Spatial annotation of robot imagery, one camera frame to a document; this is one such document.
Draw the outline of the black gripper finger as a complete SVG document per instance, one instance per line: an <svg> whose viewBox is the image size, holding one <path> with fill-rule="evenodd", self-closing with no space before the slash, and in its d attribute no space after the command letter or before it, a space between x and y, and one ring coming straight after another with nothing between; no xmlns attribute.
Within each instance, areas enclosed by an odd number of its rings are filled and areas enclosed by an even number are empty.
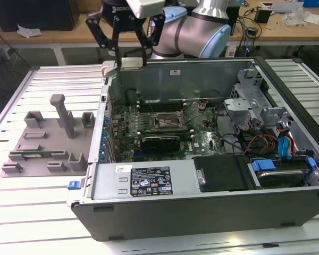
<svg viewBox="0 0 319 255"><path fill-rule="evenodd" d="M109 39L103 33L99 23L101 19L104 19L106 22L112 21L112 38ZM121 19L115 16L103 17L103 12L99 11L96 13L90 13L86 18L86 25L93 34L96 42L99 47L102 49L108 49L110 52L114 53L117 67L121 67L122 57L120 54L119 43L119 34L121 31Z"/></svg>
<svg viewBox="0 0 319 255"><path fill-rule="evenodd" d="M151 17L152 20L155 23L155 28L153 30L153 33L150 37L147 37L144 30L143 30L143 24L146 19L138 19L134 18L134 31L137 35L137 38L141 44L142 47L142 65L147 65L147 53L146 50L150 49L152 50L153 46L157 46L160 37L164 28L165 23L165 15L164 14L158 14Z"/></svg>

